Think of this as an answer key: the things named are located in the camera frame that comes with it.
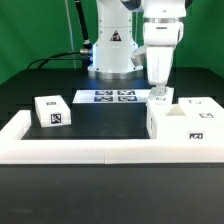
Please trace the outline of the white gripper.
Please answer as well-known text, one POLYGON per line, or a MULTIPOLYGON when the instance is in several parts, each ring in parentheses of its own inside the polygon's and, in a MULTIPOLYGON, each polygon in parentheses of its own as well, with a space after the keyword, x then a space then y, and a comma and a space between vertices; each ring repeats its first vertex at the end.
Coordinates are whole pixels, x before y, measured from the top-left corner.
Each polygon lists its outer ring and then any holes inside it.
POLYGON ((172 63, 173 46, 148 46, 146 50, 147 76, 154 96, 164 96, 166 94, 165 85, 168 82, 172 63))

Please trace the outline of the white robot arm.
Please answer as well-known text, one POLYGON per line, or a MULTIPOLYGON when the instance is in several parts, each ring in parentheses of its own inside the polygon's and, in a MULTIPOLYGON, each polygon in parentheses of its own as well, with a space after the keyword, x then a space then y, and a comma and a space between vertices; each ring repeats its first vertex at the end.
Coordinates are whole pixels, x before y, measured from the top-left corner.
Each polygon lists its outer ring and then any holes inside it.
POLYGON ((89 73, 103 79, 142 69, 153 96, 165 96, 173 54, 192 0, 96 0, 98 39, 89 73))

